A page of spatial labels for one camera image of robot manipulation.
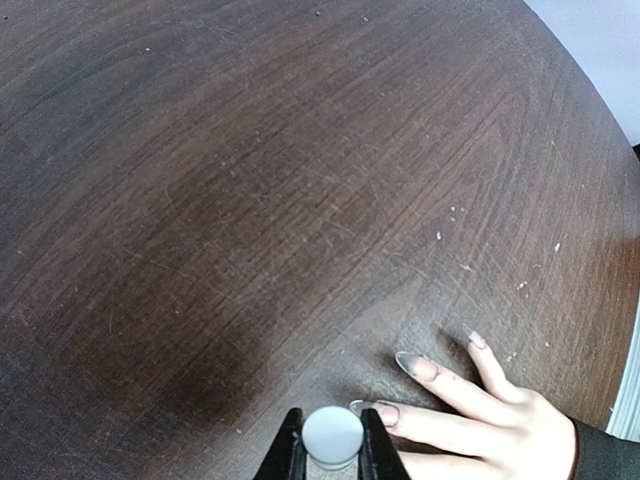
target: wood grain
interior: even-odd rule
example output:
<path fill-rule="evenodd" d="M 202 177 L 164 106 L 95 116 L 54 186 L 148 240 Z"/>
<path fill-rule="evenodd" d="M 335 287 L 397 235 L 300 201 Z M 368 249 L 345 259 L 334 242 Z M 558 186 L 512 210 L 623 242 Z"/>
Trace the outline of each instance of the wood grain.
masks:
<path fill-rule="evenodd" d="M 2 478 L 250 478 L 463 321 L 604 425 L 640 165 L 520 1 L 0 8 Z"/>

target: white wall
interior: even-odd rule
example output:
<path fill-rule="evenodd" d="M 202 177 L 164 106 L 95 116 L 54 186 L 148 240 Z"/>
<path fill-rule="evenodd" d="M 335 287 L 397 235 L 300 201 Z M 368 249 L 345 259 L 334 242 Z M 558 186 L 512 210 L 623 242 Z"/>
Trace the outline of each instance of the white wall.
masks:
<path fill-rule="evenodd" d="M 525 0 L 640 144 L 640 0 Z"/>

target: black sleeve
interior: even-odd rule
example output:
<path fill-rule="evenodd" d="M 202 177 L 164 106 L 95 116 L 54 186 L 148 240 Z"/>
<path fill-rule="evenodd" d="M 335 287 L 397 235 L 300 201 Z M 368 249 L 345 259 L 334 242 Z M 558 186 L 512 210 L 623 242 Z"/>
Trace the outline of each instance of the black sleeve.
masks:
<path fill-rule="evenodd" d="M 640 443 L 619 440 L 577 420 L 573 423 L 578 438 L 573 480 L 640 479 Z"/>

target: scratch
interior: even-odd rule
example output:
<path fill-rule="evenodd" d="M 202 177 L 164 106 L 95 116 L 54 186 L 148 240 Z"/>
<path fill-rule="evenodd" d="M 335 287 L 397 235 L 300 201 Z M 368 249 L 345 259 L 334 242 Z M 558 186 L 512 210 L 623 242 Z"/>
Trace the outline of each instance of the scratch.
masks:
<path fill-rule="evenodd" d="M 176 206 L 173 203 L 173 199 L 171 198 L 171 195 L 169 195 L 169 187 L 167 185 L 164 186 L 164 196 L 167 197 L 167 200 L 169 200 L 169 206 L 171 207 L 171 211 L 177 217 L 178 213 L 176 212 Z"/>
<path fill-rule="evenodd" d="M 553 139 L 551 139 L 551 145 L 553 145 L 553 148 L 555 148 L 556 152 L 558 152 L 558 156 L 560 157 L 560 160 L 564 162 L 564 158 L 562 157 L 562 152 L 560 152 L 560 149 L 556 145 L 556 142 L 553 141 Z"/>
<path fill-rule="evenodd" d="M 352 237 L 355 237 L 355 236 L 356 236 L 356 234 L 355 234 L 354 232 L 352 232 L 351 230 L 349 230 L 347 227 L 344 227 L 344 226 L 340 225 L 340 224 L 339 224 L 339 223 L 337 223 L 337 222 L 334 222 L 333 220 L 331 220 L 331 219 L 329 219 L 329 218 L 327 218 L 327 219 L 325 220 L 325 222 L 326 222 L 326 223 L 328 223 L 329 225 L 332 225 L 332 226 L 336 227 L 336 228 L 337 228 L 337 229 L 339 229 L 339 230 L 342 230 L 342 231 L 344 231 L 344 232 L 348 233 L 348 234 L 349 234 L 350 236 L 352 236 Z"/>
<path fill-rule="evenodd" d="M 29 322 L 27 322 L 27 320 L 24 318 L 24 314 L 22 313 L 22 311 L 21 311 L 21 310 L 18 310 L 18 312 L 17 312 L 17 313 L 19 314 L 19 315 L 18 315 L 18 318 L 20 319 L 20 321 L 22 322 L 22 324 L 23 324 L 25 327 L 31 327 L 31 325 L 29 325 Z"/>
<path fill-rule="evenodd" d="M 4 425 L 0 425 L 0 427 L 2 427 L 2 429 L 7 432 L 9 435 L 13 435 L 14 437 L 16 437 L 18 440 L 20 440 L 22 443 L 29 445 L 33 448 L 35 448 L 36 450 L 43 450 L 42 447 L 40 447 L 40 445 L 36 445 L 35 443 L 33 443 L 31 440 L 23 437 L 22 435 L 20 435 L 18 432 L 14 432 L 13 430 L 9 430 L 7 427 L 5 427 Z"/>
<path fill-rule="evenodd" d="M 427 279 L 427 280 L 431 280 L 431 277 L 429 277 L 429 275 L 427 275 L 423 270 L 420 270 L 418 267 L 416 267 L 415 265 L 411 265 L 409 262 L 406 262 L 405 265 L 407 267 L 409 267 L 410 269 L 414 270 L 416 273 L 418 273 L 421 277 Z"/>
<path fill-rule="evenodd" d="M 475 297 L 473 297 L 473 295 L 471 295 L 465 288 L 463 288 L 462 283 L 459 282 L 450 272 L 445 270 L 444 273 L 453 282 L 454 289 L 452 291 L 460 292 L 467 299 L 469 299 L 471 303 L 473 303 L 473 305 L 478 309 L 478 311 L 482 311 L 482 306 L 478 303 L 478 300 Z"/>
<path fill-rule="evenodd" d="M 164 263 L 156 262 L 155 260 L 152 260 L 150 258 L 145 258 L 142 255 L 140 255 L 139 253 L 132 252 L 128 248 L 123 248 L 122 251 L 125 252 L 125 253 L 128 253 L 129 255 L 132 255 L 132 256 L 134 256 L 136 258 L 139 258 L 140 260 L 144 260 L 146 262 L 149 262 L 149 263 L 151 263 L 151 264 L 153 264 L 153 265 L 155 265 L 157 267 L 160 267 L 160 268 L 162 268 L 164 270 L 168 270 L 169 272 L 173 272 L 173 273 L 175 273 L 177 275 L 180 275 L 183 278 L 188 278 L 189 280 L 192 280 L 194 282 L 197 281 L 196 278 L 192 277 L 191 275 L 187 275 L 186 273 L 182 273 L 179 270 L 171 268 L 169 265 L 165 265 Z"/>
<path fill-rule="evenodd" d="M 222 292 L 222 291 L 218 290 L 218 289 L 217 289 L 217 288 L 215 288 L 213 285 L 211 285 L 211 283 L 209 283 L 209 281 L 208 281 L 208 280 L 205 280 L 205 281 L 204 281 L 204 284 L 205 284 L 205 285 L 209 288 L 209 290 L 211 290 L 212 292 L 217 293 L 218 295 L 220 295 L 220 296 L 222 296 L 222 297 L 224 297 L 224 298 L 229 298 L 229 299 L 231 298 L 231 297 L 229 297 L 229 295 L 227 295 L 226 293 L 224 293 L 224 292 Z"/>
<path fill-rule="evenodd" d="M 209 248 L 208 245 L 206 246 L 208 252 L 210 252 L 213 255 L 215 255 L 216 257 L 218 257 L 218 255 L 217 255 L 218 252 L 222 251 L 223 248 L 220 245 L 218 245 L 217 243 L 216 243 L 216 247 L 218 247 L 218 251 Z M 229 268 L 234 271 L 236 276 L 238 276 L 238 277 L 242 276 L 242 272 L 240 271 L 240 269 L 234 263 L 232 263 L 226 256 L 222 255 L 222 256 L 218 257 L 218 259 L 223 261 L 223 262 L 225 262 L 229 266 Z"/>
<path fill-rule="evenodd" d="M 216 30 L 218 30 L 220 32 L 230 33 L 231 35 L 235 35 L 236 37 L 240 36 L 240 34 L 238 32 L 234 32 L 232 30 L 227 30 L 226 28 L 222 28 L 220 25 L 216 25 L 215 23 L 213 24 L 213 28 L 215 28 Z"/>
<path fill-rule="evenodd" d="M 84 455 L 80 455 L 78 453 L 58 453 L 58 457 L 74 457 L 74 458 L 85 458 Z"/>
<path fill-rule="evenodd" d="M 336 327 L 335 325 L 332 325 L 330 327 L 332 330 L 335 330 L 336 332 L 338 332 L 338 336 L 340 337 L 344 337 L 347 339 L 347 342 L 349 342 L 352 345 L 355 345 L 357 347 L 357 345 L 354 343 L 353 340 L 357 340 L 359 338 L 359 335 L 356 335 L 355 337 L 353 337 L 353 340 L 349 337 L 349 335 L 347 335 L 345 332 L 343 332 L 342 330 L 340 330 L 338 327 Z"/>
<path fill-rule="evenodd" d="M 124 454 L 126 454 L 126 455 L 129 455 L 129 456 L 130 456 L 130 457 L 132 457 L 132 458 L 146 458 L 146 459 L 151 458 L 151 456 L 150 456 L 150 455 L 141 455 L 141 454 L 139 454 L 139 453 L 133 453 L 133 452 L 130 452 L 130 451 L 128 451 L 128 450 L 123 450 L 123 449 L 121 449 L 121 448 L 115 448 L 115 447 L 112 447 L 112 448 L 110 448 L 109 450 L 111 450 L 112 452 L 124 453 Z"/>
<path fill-rule="evenodd" d="M 79 257 L 79 256 L 80 256 L 80 251 L 78 250 L 78 248 L 76 247 L 76 248 L 74 248 L 74 250 L 75 250 L 75 252 L 76 252 L 76 255 Z M 84 258 L 82 259 L 82 268 L 84 268 L 84 270 L 85 270 L 87 273 L 91 273 L 91 272 L 89 271 L 89 269 L 87 268 L 87 262 L 85 262 Z"/>
<path fill-rule="evenodd" d="M 180 448 L 176 452 L 176 455 L 171 460 L 171 463 L 173 464 L 171 467 L 172 469 L 176 468 L 176 466 L 178 465 L 178 460 L 180 460 L 180 455 L 182 455 L 183 450 L 184 450 L 184 443 L 180 445 Z"/>
<path fill-rule="evenodd" d="M 367 242 L 363 242 L 367 247 L 373 248 L 373 246 L 370 246 L 367 244 Z M 400 259 L 401 262 L 403 262 L 403 264 L 406 264 L 407 261 L 404 259 L 404 257 L 402 256 L 402 254 L 400 252 L 395 252 L 392 250 L 387 250 L 384 247 L 380 247 L 379 250 L 381 253 L 384 253 L 385 255 L 387 255 L 388 257 L 397 257 Z"/>
<path fill-rule="evenodd" d="M 227 343 L 229 345 L 231 345 L 233 348 L 235 348 L 236 350 L 238 350 L 238 352 L 240 352 L 242 354 L 243 358 L 247 357 L 247 352 L 245 350 L 243 350 L 242 348 L 240 348 L 240 345 L 235 343 L 233 340 L 227 339 Z"/>

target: black clamp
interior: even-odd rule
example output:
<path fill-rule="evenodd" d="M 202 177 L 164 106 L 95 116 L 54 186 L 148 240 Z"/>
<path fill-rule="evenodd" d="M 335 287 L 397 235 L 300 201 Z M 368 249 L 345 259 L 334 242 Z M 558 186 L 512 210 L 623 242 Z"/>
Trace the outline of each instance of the black clamp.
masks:
<path fill-rule="evenodd" d="M 307 478 L 302 419 L 301 409 L 289 410 L 253 480 Z M 364 438 L 358 452 L 358 480 L 410 480 L 378 412 L 365 409 L 360 420 L 364 427 Z"/>

